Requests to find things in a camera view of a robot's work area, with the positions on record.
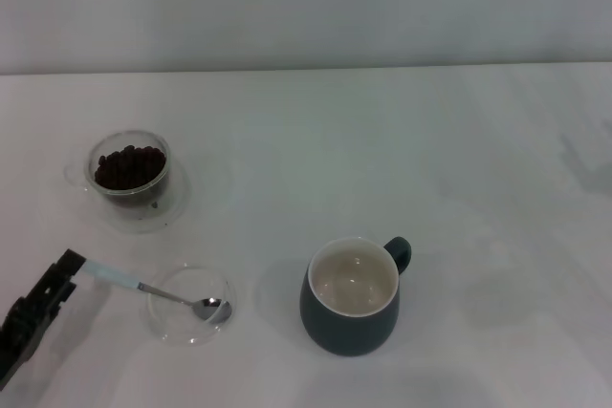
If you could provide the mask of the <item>coffee beans pile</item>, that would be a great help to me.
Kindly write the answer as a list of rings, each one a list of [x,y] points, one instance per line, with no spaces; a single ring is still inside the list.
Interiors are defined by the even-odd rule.
[[[100,156],[95,182],[110,190],[130,190],[153,181],[164,169],[166,155],[156,147],[127,145]]]

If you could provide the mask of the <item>small clear glass dish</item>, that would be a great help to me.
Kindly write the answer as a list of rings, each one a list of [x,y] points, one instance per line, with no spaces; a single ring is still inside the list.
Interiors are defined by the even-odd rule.
[[[219,269],[182,265],[158,274],[152,286],[195,302],[203,300],[211,310],[208,318],[198,317],[191,307],[149,294],[147,322],[153,333],[170,345],[196,346],[215,338],[237,312],[235,289]]]

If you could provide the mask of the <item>blue handled metal spoon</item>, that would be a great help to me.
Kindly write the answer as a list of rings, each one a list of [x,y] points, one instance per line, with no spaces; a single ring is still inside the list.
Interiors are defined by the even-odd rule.
[[[170,302],[182,304],[190,308],[193,314],[201,319],[212,323],[221,323],[229,319],[233,308],[229,301],[218,298],[204,298],[197,301],[189,301],[175,294],[154,288],[140,282],[133,276],[118,269],[87,259],[82,268],[85,273],[103,282],[119,286],[129,290],[137,290],[142,293],[163,298]]]

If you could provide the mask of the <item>dark grey ceramic mug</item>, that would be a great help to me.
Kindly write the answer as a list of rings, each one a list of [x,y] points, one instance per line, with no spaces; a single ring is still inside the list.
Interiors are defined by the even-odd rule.
[[[400,276],[411,261],[403,237],[380,245],[362,237],[327,243],[310,260],[299,299],[307,334],[322,349],[358,356],[392,334],[400,310]]]

